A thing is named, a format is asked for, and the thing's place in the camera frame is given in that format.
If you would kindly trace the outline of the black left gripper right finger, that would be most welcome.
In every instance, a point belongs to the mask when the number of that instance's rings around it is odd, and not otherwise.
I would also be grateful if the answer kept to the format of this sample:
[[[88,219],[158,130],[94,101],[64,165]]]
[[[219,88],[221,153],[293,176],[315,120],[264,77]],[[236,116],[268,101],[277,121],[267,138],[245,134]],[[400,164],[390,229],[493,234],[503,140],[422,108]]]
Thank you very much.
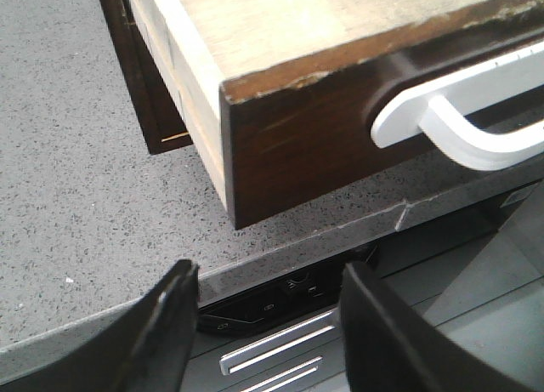
[[[343,270],[341,329],[353,391],[526,391],[428,324],[363,262]]]

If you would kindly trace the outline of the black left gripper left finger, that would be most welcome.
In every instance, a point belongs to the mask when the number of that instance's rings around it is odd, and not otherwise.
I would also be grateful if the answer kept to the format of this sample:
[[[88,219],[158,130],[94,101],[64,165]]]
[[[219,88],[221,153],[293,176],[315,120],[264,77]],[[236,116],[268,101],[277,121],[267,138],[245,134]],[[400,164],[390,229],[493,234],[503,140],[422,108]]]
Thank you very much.
[[[178,391],[198,318],[198,267],[179,260],[104,331],[3,391]]]

